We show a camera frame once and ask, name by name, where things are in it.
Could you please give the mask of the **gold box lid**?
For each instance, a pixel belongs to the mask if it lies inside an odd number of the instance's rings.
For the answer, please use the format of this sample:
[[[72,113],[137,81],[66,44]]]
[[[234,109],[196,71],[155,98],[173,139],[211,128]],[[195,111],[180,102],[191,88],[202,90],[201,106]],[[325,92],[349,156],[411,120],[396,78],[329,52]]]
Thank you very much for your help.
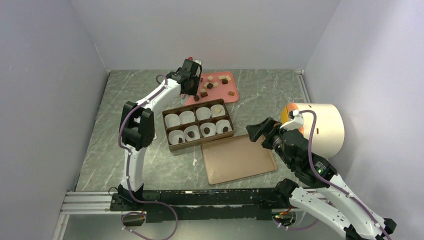
[[[218,139],[200,145],[209,185],[217,185],[273,172],[278,165],[264,138],[252,142],[248,135]]]

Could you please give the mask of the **dark heart chocolate piece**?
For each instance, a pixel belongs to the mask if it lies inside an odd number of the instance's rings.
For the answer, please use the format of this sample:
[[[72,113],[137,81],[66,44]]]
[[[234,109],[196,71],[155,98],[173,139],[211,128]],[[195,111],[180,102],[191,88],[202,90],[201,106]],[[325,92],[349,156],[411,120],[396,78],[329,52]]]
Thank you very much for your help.
[[[206,135],[208,135],[208,134],[211,132],[211,130],[210,130],[208,127],[205,127],[205,128],[203,129],[203,132],[204,132]]]

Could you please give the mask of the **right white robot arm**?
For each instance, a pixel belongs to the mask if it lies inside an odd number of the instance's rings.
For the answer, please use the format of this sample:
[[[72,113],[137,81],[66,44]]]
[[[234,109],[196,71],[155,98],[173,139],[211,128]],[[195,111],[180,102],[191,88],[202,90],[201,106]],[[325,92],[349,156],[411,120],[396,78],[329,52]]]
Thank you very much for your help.
[[[367,207],[346,185],[329,161],[311,151],[312,143],[297,130],[286,130],[271,117],[247,125],[249,140],[264,137],[261,146],[273,150],[303,184],[325,196],[325,203],[296,182],[285,178],[274,188],[278,206],[302,209],[330,226],[347,240],[390,239],[397,224]]]

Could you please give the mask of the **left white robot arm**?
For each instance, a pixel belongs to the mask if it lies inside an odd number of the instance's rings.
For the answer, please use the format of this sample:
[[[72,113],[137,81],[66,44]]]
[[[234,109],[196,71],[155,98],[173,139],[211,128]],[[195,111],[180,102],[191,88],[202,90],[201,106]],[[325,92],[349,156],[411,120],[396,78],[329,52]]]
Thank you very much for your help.
[[[162,82],[147,96],[124,104],[118,132],[124,171],[117,191],[130,210],[139,209],[143,203],[144,157],[155,136],[155,117],[177,97],[195,96],[202,71],[200,60],[186,58],[177,70],[161,75]]]

